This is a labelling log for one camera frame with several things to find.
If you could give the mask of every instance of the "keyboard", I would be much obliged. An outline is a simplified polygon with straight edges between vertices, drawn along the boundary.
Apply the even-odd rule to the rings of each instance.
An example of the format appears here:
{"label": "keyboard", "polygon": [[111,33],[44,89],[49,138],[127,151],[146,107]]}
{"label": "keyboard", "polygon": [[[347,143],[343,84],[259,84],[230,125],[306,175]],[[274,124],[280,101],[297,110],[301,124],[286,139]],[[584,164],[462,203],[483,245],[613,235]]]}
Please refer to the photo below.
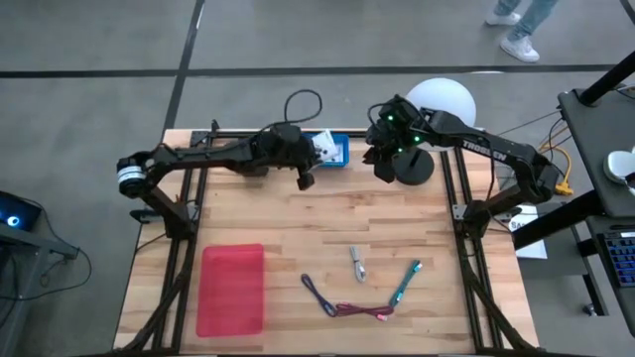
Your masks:
{"label": "keyboard", "polygon": [[613,262],[613,278],[620,288],[635,287],[635,234],[609,233],[604,236],[604,245]]}

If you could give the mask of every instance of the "black lamp base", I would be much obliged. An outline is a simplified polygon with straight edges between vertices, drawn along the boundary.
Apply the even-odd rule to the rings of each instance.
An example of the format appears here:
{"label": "black lamp base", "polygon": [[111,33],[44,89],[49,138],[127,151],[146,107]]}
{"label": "black lamp base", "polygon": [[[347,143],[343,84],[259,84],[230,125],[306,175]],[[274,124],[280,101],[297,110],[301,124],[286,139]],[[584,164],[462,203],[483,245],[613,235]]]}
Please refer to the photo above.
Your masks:
{"label": "black lamp base", "polygon": [[433,175],[433,157],[421,149],[411,149],[393,160],[395,179],[407,185],[422,184]]}

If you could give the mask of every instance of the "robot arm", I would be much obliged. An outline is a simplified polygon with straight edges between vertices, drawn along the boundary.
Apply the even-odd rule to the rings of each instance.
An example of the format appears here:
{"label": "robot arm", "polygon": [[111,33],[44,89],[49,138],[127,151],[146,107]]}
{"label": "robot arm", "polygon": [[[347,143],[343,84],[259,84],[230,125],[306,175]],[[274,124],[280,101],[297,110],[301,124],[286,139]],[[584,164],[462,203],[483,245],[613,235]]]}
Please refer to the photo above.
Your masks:
{"label": "robot arm", "polygon": [[380,119],[366,133],[371,145],[364,163],[375,165],[375,175],[390,182],[394,179],[392,160],[399,153],[425,142],[437,147],[461,147],[509,166],[517,184],[490,199],[471,202],[462,218],[462,231],[469,237],[482,237],[492,216],[516,205],[542,203],[551,199],[558,171],[533,147],[518,144],[496,135],[466,126],[456,116],[444,111],[417,110],[396,95],[384,103]]}
{"label": "robot arm", "polygon": [[309,170],[321,163],[319,150],[301,129],[280,124],[250,138],[218,148],[173,149],[159,144],[150,152],[138,152],[117,163],[119,190],[130,198],[155,188],[174,170],[227,168],[245,176],[264,176],[268,167],[298,170],[298,187],[309,188],[314,178]]}

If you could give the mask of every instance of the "jeans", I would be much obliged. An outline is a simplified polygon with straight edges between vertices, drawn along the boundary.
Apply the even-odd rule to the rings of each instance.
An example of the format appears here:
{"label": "jeans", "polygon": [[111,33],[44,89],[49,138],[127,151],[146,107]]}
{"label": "jeans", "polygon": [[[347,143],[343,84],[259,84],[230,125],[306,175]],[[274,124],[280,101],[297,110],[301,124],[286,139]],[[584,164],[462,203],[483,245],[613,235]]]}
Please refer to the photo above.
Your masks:
{"label": "jeans", "polygon": [[[494,14],[498,16],[510,15],[520,2],[521,0],[498,0],[498,5],[494,8]],[[557,2],[558,0],[533,0],[525,16],[507,35],[507,39],[509,41],[518,41],[524,37],[532,36],[540,24],[551,15],[552,9]]]}

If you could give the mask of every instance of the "white paper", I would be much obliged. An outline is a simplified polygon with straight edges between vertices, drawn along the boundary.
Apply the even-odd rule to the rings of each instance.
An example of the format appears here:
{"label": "white paper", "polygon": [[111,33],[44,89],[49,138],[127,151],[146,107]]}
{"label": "white paper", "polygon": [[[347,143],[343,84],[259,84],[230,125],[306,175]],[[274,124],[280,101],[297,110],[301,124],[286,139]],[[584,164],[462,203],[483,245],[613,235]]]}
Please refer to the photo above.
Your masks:
{"label": "white paper", "polygon": [[[517,214],[509,221],[509,230],[512,232],[516,229],[524,226],[525,224],[538,218],[538,211],[536,206],[521,204],[518,207],[522,209],[520,214]],[[545,242],[540,240],[534,244],[528,245],[523,249],[516,251],[518,258],[534,258],[534,259],[547,259],[547,249],[545,249]]]}

